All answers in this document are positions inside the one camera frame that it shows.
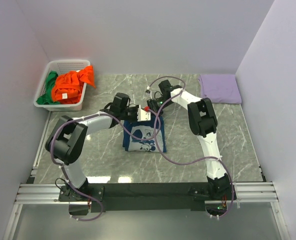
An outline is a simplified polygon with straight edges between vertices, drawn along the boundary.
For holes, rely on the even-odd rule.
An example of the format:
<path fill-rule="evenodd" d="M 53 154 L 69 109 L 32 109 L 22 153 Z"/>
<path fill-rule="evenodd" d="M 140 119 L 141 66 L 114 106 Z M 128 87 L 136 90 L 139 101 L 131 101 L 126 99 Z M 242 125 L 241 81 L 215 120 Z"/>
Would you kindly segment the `blue t shirt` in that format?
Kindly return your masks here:
<path fill-rule="evenodd" d="M 123 131 L 122 147 L 126 152 L 158 152 L 154 138 L 147 140 L 154 134 L 155 116 L 149 121 L 129 122 L 124 121 L 123 126 L 140 140 L 130 136 L 125 130 Z"/>

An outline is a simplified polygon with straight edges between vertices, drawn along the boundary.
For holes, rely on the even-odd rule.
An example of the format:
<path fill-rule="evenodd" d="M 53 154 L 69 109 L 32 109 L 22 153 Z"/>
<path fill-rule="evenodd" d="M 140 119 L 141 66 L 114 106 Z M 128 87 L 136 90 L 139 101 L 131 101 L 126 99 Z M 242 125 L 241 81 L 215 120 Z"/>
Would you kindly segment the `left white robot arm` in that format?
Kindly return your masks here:
<path fill-rule="evenodd" d="M 76 201 L 84 200 L 89 192 L 89 181 L 78 161 L 86 136 L 111 129 L 120 121 L 137 121 L 139 109 L 138 104 L 130 104 L 127 94 L 118 92 L 113 101 L 97 113 L 77 118 L 63 115 L 59 118 L 45 149 L 50 153 L 52 162 L 60 167 L 66 185 L 71 187 L 70 195 Z"/>

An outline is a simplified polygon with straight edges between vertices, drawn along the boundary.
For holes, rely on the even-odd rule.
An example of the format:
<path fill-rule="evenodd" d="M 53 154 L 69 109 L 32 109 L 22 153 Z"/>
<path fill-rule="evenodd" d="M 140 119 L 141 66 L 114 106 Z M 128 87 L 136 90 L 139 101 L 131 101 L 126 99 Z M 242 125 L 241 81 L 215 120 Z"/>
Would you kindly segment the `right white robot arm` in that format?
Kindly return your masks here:
<path fill-rule="evenodd" d="M 163 108 L 172 103 L 178 104 L 187 110 L 188 123 L 191 132 L 200 142 L 203 158 L 187 162 L 186 165 L 206 162 L 206 177 L 208 181 L 207 193 L 214 200 L 222 200 L 224 196 L 231 193 L 231 200 L 235 199 L 235 188 L 228 168 L 222 161 L 218 141 L 217 126 L 218 120 L 209 98 L 201 98 L 192 95 L 185 90 L 185 86 L 171 85 L 169 76 L 162 76 L 158 79 L 164 79 L 158 84 L 161 97 L 154 99 L 154 105 L 157 107 L 157 114 Z"/>

